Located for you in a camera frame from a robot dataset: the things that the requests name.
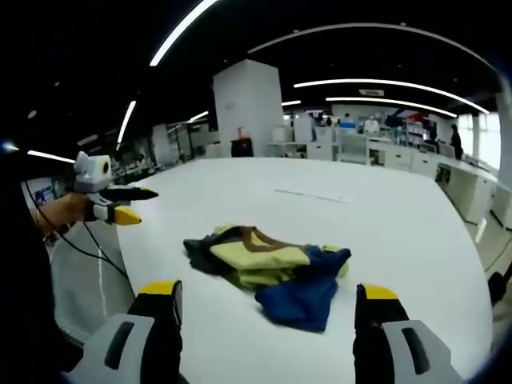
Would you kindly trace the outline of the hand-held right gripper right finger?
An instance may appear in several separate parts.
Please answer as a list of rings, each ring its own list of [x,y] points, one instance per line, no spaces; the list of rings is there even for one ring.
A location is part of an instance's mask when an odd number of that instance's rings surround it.
[[[411,320],[392,290],[359,284],[353,343],[356,383],[462,383],[446,344]]]

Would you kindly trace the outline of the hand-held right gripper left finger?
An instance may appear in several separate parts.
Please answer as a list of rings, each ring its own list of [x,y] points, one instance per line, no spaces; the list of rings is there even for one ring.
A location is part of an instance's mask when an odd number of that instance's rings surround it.
[[[182,383],[182,282],[143,287],[125,314],[91,335],[68,383]]]

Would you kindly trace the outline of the person's left hand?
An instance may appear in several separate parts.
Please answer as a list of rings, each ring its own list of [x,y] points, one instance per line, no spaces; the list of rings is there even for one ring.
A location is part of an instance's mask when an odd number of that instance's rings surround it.
[[[90,205],[89,198],[84,194],[70,193],[53,202],[48,209],[50,219],[56,227],[84,222]]]

